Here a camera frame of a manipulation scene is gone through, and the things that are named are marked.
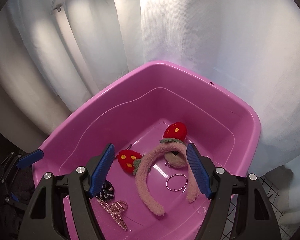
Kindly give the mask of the pink fluffy strawberry headband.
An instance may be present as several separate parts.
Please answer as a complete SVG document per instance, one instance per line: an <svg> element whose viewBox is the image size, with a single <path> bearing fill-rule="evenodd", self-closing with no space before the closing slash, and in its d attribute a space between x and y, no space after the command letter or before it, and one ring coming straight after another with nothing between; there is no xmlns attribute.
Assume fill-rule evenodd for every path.
<svg viewBox="0 0 300 240"><path fill-rule="evenodd" d="M115 159L124 172L135 178L137 193L147 209L163 216L165 208L157 200L159 192L183 192L186 200L194 202L199 188L186 160L187 127L182 122L170 124L157 146L141 154L130 147L121 150Z"/></svg>

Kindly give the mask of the pink pearl hair claw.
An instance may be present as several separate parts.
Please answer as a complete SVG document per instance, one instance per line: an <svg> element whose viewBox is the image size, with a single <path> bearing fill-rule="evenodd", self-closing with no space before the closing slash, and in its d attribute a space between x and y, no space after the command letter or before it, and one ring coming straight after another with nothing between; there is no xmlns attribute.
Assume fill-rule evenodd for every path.
<svg viewBox="0 0 300 240"><path fill-rule="evenodd" d="M125 212L127 208L127 203L121 200L111 203L109 208L111 217L117 223L117 225L124 231L127 231L128 227L122 218L122 213Z"/></svg>

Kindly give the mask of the white sheer curtain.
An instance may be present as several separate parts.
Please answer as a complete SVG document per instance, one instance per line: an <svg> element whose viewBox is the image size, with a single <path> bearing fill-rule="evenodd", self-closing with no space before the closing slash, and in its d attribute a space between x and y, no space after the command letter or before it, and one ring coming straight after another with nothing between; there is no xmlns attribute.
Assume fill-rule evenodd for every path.
<svg viewBox="0 0 300 240"><path fill-rule="evenodd" d="M50 134L93 94L138 66L166 60L249 103L262 135L251 172L300 176L300 9L293 0L66 0L87 66L74 63L52 0L8 0L0 12L0 84Z"/></svg>

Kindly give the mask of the pink plastic storage bin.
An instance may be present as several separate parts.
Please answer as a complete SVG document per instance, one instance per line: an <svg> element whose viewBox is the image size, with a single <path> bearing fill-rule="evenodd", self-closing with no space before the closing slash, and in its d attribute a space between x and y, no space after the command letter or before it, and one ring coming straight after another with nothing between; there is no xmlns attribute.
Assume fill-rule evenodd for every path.
<svg viewBox="0 0 300 240"><path fill-rule="evenodd" d="M217 83L176 64L147 63L99 92L72 113L41 145L44 157L32 167L35 183L46 172L69 174L104 150L130 147L141 154L157 146L175 122L187 127L186 142L230 174L245 176L254 157L261 124L255 111ZM97 200L91 205L106 239L194 239L209 201L193 203L185 191L159 192L163 216L141 201L135 178L114 161L107 179L115 199L127 203L122 230Z"/></svg>

